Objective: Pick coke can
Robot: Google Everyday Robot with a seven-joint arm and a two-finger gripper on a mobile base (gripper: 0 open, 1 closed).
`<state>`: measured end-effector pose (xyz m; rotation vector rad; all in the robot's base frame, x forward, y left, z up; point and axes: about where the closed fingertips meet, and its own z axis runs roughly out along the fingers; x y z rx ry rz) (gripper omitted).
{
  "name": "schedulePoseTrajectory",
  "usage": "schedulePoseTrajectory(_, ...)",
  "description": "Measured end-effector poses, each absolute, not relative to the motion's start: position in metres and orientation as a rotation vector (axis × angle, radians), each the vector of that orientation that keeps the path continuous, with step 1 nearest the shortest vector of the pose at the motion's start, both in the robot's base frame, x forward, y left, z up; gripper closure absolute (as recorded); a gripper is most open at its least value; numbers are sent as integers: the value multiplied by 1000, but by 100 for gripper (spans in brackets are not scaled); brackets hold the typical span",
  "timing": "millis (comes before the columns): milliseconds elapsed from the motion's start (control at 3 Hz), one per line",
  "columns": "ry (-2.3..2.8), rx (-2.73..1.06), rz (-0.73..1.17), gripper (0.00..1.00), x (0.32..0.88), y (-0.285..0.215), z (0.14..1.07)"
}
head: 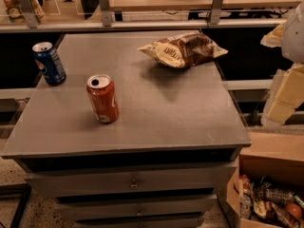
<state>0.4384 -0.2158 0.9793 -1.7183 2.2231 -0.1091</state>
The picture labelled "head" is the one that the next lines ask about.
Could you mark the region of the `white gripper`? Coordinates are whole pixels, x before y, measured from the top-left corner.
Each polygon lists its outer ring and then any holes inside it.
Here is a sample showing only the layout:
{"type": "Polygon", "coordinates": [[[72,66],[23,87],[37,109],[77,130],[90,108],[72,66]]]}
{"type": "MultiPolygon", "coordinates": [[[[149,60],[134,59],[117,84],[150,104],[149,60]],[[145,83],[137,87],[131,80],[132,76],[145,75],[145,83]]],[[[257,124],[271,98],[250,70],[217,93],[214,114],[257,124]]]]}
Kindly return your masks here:
{"type": "Polygon", "coordinates": [[[266,118],[284,124],[304,103],[304,2],[281,23],[264,35],[260,43],[268,48],[281,47],[282,55],[294,62],[282,75],[266,118]]]}

